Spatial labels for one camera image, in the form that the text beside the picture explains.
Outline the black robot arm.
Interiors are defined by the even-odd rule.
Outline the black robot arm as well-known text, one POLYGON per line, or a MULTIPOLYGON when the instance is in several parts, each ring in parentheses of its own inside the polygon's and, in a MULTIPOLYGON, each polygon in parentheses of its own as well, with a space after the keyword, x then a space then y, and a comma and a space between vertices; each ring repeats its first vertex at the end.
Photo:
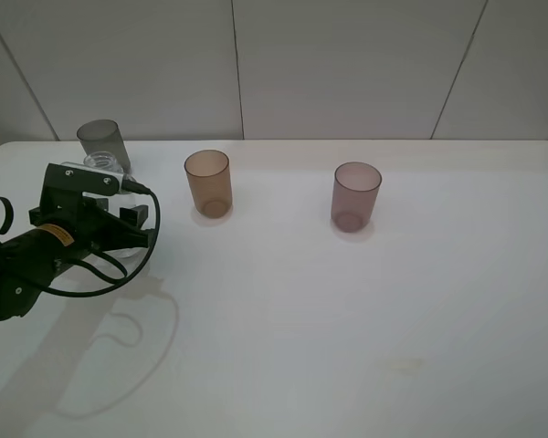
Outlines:
MULTIPOLYGON (((14 222, 14 208, 0 196, 5 218, 0 235, 14 222)), ((144 230, 104 211, 98 202, 66 190, 43 191, 40 205, 31 211, 32 229, 0 241, 0 321, 23 317, 43 293, 56 297, 88 298, 107 295, 131 282, 143 269, 132 272, 112 258, 121 245, 147 249, 150 257, 160 228, 144 230), (106 282, 106 287, 72 292, 51 286, 72 267, 80 267, 106 282)))

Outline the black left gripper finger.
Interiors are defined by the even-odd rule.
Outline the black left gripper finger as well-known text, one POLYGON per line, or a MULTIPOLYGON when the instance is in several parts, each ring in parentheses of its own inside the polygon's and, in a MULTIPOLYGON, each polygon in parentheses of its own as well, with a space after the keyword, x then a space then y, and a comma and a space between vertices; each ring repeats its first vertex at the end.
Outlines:
POLYGON ((146 205, 136 205, 131 208, 121 207, 119 209, 120 219, 130 226, 143 226, 146 222, 146 205))
POLYGON ((107 212, 108 211, 108 198, 107 197, 98 197, 92 194, 85 194, 83 196, 83 202, 86 205, 92 207, 97 207, 98 209, 107 212))

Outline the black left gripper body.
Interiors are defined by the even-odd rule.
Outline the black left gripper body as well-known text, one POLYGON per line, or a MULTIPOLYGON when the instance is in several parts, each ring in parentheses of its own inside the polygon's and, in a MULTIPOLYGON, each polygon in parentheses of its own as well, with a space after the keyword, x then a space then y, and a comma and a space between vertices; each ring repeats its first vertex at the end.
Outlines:
POLYGON ((8 241, 8 262, 13 265, 56 265, 88 255, 130 248, 147 248, 150 232, 100 208, 89 198, 77 210, 60 205, 45 213, 28 212, 32 228, 8 241))

